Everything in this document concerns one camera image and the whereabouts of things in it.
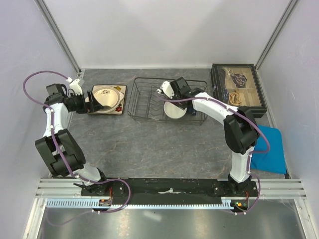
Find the white ribbed bowl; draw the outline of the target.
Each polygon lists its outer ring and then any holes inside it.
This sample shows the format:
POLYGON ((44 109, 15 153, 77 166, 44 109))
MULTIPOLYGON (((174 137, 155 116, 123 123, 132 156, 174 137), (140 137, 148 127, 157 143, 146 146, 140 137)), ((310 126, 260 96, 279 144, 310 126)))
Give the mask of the white ribbed bowl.
POLYGON ((181 109, 170 102, 165 102, 163 109, 164 109, 164 113, 171 119, 182 118, 187 111, 187 109, 181 109))

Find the small cream plate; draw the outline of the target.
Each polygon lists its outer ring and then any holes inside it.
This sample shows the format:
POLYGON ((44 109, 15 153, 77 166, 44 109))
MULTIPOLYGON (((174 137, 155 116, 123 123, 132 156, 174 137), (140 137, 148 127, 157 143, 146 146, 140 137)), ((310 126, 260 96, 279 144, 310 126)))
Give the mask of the small cream plate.
POLYGON ((120 92, 114 87, 101 87, 93 91, 94 98, 102 105, 101 111, 112 111, 120 101, 120 92))

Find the cream plate blue spiral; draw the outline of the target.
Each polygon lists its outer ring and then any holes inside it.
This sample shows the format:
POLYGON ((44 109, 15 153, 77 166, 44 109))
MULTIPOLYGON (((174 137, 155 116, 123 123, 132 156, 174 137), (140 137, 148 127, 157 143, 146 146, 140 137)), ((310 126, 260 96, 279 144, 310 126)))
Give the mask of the cream plate blue spiral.
MULTIPOLYGON (((98 86, 94 86, 93 87, 93 89, 92 89, 92 92, 94 91, 94 90, 97 90, 98 88, 101 88, 101 87, 106 87, 107 85, 98 85, 98 86)), ((119 106, 119 104, 120 104, 120 102, 124 99, 124 93, 122 93, 122 92, 120 92, 120 101, 119 101, 119 103, 118 103, 118 105, 112 110, 112 111, 110 111, 110 112, 113 112, 118 106, 119 106)), ((97 111, 96 113, 97 114, 106 114, 106 113, 110 113, 110 112, 103 112, 103 111, 97 111)))

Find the square floral plate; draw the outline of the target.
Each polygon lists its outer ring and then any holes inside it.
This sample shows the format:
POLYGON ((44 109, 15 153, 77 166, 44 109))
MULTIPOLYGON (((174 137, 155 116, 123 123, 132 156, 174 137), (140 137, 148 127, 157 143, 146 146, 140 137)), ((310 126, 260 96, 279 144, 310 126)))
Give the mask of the square floral plate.
POLYGON ((124 99, 120 102, 119 106, 113 112, 106 113, 103 115, 121 115, 124 112, 125 97, 127 94, 127 86, 126 85, 107 85, 107 86, 113 86, 116 89, 118 89, 120 92, 124 93, 124 99))

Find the blue mug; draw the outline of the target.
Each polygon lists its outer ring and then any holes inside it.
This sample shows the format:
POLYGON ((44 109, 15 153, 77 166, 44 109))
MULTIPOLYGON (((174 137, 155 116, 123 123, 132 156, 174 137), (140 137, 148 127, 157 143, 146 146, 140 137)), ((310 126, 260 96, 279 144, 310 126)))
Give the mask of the blue mug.
POLYGON ((196 116, 197 110, 195 110, 193 107, 188 107, 187 112, 192 116, 196 116))

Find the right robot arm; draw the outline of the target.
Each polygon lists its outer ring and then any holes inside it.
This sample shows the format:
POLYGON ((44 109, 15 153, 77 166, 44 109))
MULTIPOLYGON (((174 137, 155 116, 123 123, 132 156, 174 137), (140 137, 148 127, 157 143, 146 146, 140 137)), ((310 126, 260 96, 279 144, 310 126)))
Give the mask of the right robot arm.
POLYGON ((191 88, 183 77, 162 83, 160 89, 181 111, 193 109, 224 126, 225 141, 232 151, 228 190, 234 196, 244 193, 250 178, 248 155, 254 150, 259 138, 251 110, 248 107, 235 107, 223 103, 201 88, 191 88))

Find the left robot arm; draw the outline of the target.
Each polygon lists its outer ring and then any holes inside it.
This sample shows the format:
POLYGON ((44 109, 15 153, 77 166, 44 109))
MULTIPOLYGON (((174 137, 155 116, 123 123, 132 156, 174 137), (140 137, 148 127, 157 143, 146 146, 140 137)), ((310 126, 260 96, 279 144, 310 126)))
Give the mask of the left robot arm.
POLYGON ((94 113, 102 109, 92 91, 88 99, 73 90, 67 94, 64 84, 46 87, 48 97, 43 110, 47 115, 46 131, 35 147, 53 177, 73 177, 80 183, 83 196, 105 196, 110 192, 110 184, 104 173, 97 167, 87 164, 84 153, 68 130, 68 117, 71 112, 94 113))

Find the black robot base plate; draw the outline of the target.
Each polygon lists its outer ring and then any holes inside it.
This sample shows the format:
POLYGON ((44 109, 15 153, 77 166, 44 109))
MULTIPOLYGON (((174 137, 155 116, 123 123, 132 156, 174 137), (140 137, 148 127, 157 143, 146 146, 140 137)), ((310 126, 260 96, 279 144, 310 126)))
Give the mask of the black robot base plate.
POLYGON ((222 197, 256 197, 255 181, 249 178, 243 188, 237 188, 229 179, 168 179, 168 178, 128 178, 124 182, 115 181, 102 185, 81 188, 81 196, 110 196, 116 204, 195 204, 220 203, 222 197))

